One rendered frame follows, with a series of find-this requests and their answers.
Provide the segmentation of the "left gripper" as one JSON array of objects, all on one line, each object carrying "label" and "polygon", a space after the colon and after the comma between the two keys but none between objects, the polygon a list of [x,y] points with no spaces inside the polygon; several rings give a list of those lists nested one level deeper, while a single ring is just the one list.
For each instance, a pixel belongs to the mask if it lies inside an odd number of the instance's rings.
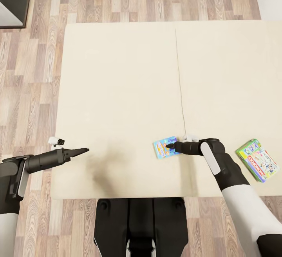
[{"label": "left gripper", "polygon": [[43,170],[63,165],[65,162],[71,161],[71,157],[76,156],[80,153],[88,151],[87,148],[81,149],[56,149],[50,152],[41,153],[40,165]]}]

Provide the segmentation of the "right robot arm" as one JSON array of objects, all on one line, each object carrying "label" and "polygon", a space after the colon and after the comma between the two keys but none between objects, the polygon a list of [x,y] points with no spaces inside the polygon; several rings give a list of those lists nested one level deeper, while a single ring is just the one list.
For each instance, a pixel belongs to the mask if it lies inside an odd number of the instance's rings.
[{"label": "right robot arm", "polygon": [[204,156],[222,192],[247,257],[282,257],[282,224],[254,191],[241,168],[219,139],[197,142],[186,133],[183,142],[166,145],[185,155]]}]

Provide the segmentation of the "robot trunk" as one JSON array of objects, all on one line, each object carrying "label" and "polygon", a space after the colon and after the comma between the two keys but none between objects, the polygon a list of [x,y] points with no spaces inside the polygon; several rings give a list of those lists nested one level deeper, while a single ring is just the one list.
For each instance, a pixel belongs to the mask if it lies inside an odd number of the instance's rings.
[{"label": "robot trunk", "polygon": [[128,239],[126,257],[156,257],[156,247],[154,239],[150,239],[150,249],[132,249],[132,239]]}]

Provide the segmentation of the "board game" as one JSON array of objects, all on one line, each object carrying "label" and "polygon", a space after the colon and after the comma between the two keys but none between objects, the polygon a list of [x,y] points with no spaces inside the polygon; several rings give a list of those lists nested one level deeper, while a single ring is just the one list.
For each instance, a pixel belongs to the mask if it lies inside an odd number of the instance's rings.
[{"label": "board game", "polygon": [[281,169],[257,139],[248,141],[235,152],[261,183],[267,181]]},{"label": "board game", "polygon": [[154,142],[157,157],[158,157],[159,160],[166,158],[166,157],[170,157],[170,156],[173,156],[173,155],[180,154],[178,152],[175,152],[175,149],[166,148],[166,145],[171,144],[171,143],[175,143],[175,142],[177,142],[176,136],[164,138],[162,140]]}]

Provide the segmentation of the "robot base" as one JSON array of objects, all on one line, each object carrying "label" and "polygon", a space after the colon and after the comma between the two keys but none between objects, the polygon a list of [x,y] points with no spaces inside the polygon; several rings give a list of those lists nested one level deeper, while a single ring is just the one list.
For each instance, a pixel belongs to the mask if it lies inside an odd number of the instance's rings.
[{"label": "robot base", "polygon": [[94,243],[101,257],[126,257],[132,249],[150,249],[156,257],[181,257],[188,244],[184,197],[100,198],[97,201]]}]

